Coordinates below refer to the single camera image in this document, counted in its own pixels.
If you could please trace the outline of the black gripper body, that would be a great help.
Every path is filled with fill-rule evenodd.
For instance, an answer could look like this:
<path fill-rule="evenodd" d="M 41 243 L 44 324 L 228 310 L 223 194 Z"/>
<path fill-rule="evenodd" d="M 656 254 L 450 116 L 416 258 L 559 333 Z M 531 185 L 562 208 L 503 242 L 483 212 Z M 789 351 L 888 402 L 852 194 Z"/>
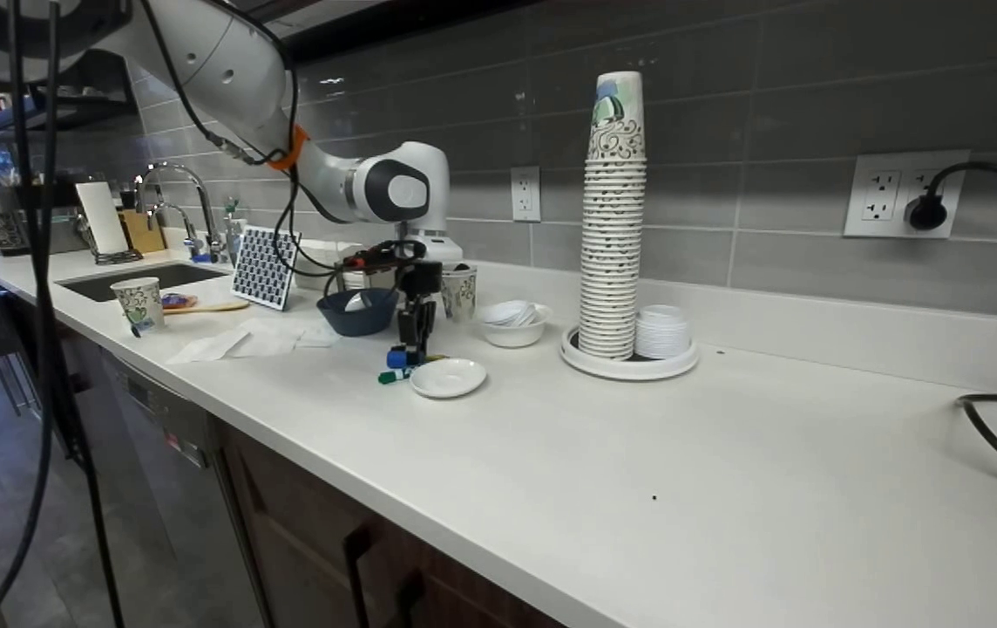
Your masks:
<path fill-rule="evenodd" d="M 394 272 L 394 287 L 407 295 L 429 295 L 443 287 L 443 264 L 424 254 L 421 242 L 382 242 L 374 248 L 374 270 Z"/>

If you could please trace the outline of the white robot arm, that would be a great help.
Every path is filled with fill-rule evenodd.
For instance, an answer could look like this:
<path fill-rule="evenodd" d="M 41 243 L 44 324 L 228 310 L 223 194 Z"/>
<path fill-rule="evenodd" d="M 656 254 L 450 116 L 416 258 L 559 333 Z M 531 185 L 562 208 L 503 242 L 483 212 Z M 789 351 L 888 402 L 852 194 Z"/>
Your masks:
<path fill-rule="evenodd" d="M 296 122 L 296 86 L 273 33 L 223 0 L 0 0 L 0 80 L 22 63 L 44 80 L 113 51 L 164 80 L 182 108 L 215 122 L 204 141 L 243 163 L 283 170 L 332 222 L 397 222 L 421 262 L 462 254 L 447 234 L 450 160 L 403 141 L 339 158 Z"/>

